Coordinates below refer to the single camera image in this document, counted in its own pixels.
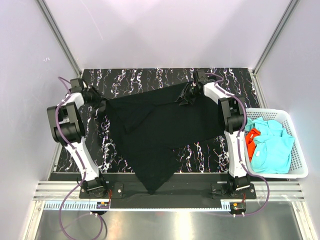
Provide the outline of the black t shirt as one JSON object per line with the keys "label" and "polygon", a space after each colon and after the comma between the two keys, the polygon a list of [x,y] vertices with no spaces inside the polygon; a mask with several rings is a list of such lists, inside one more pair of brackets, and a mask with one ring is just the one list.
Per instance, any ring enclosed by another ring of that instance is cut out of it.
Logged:
{"label": "black t shirt", "polygon": [[106,103],[110,138],[150,195],[179,170],[174,149],[224,133],[218,105],[209,97],[200,95],[193,104],[177,102],[185,86],[180,83]]}

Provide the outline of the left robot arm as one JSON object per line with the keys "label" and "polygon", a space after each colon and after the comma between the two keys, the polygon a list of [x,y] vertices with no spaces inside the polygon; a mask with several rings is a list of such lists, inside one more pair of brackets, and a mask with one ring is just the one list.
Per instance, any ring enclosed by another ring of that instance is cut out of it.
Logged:
{"label": "left robot arm", "polygon": [[107,99],[82,78],[67,80],[59,76],[58,80],[66,88],[66,95],[59,104],[46,110],[52,138],[69,152],[80,170],[78,186],[82,192],[103,198],[108,193],[107,182],[86,146],[79,109],[89,105],[98,110],[106,106]]}

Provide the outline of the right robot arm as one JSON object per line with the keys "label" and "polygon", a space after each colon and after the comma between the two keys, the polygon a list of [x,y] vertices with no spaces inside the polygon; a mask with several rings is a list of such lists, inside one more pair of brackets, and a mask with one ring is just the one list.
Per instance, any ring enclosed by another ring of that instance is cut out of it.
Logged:
{"label": "right robot arm", "polygon": [[251,185],[245,157],[246,108],[239,96],[219,85],[223,80],[215,73],[196,70],[193,81],[185,85],[176,102],[180,106],[190,105],[195,103],[196,98],[206,96],[218,105],[218,121],[227,140],[229,169],[226,185],[212,193],[244,200]]}

